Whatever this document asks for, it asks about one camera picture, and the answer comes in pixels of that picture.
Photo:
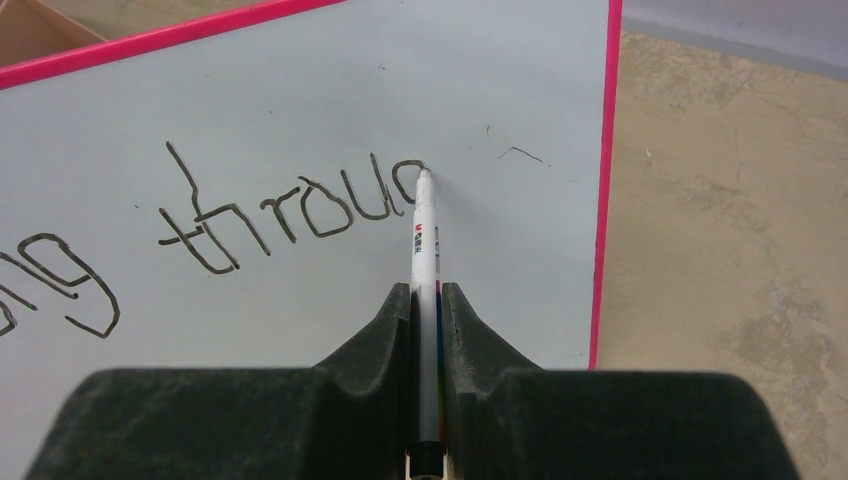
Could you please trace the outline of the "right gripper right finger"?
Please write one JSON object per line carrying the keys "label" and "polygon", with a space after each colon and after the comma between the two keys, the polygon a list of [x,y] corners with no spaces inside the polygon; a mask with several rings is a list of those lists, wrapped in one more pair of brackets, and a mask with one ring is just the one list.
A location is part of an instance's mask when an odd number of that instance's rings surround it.
{"label": "right gripper right finger", "polygon": [[772,415],[714,372],[545,370],[442,289],[457,479],[795,479]]}

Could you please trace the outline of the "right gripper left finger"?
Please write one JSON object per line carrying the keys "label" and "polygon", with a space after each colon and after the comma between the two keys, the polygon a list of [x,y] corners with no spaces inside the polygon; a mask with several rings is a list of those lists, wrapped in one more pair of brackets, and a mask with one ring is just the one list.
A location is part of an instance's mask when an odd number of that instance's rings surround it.
{"label": "right gripper left finger", "polygon": [[30,479],[401,479],[410,292],[309,368],[109,369],[68,396]]}

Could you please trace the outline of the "white marker pen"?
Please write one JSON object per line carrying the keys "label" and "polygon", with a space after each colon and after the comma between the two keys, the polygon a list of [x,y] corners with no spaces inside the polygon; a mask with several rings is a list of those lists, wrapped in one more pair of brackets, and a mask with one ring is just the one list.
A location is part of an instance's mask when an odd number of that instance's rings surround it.
{"label": "white marker pen", "polygon": [[412,479],[444,477],[438,240],[434,179],[423,168],[416,181],[410,280]]}

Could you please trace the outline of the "red-framed whiteboard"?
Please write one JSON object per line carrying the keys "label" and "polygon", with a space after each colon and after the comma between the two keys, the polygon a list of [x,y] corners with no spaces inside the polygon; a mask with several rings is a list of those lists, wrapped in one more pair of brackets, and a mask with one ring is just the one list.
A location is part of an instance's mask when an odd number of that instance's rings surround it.
{"label": "red-framed whiteboard", "polygon": [[617,1],[271,1],[1,71],[1,475],[118,367],[303,367],[441,277],[597,358]]}

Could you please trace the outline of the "orange plastic file organizer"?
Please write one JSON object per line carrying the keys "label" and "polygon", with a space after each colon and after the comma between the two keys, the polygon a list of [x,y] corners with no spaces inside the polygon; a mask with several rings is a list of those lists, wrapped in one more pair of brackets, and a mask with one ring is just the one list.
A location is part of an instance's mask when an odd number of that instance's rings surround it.
{"label": "orange plastic file organizer", "polygon": [[1,1],[2,67],[103,41],[104,37],[43,1]]}

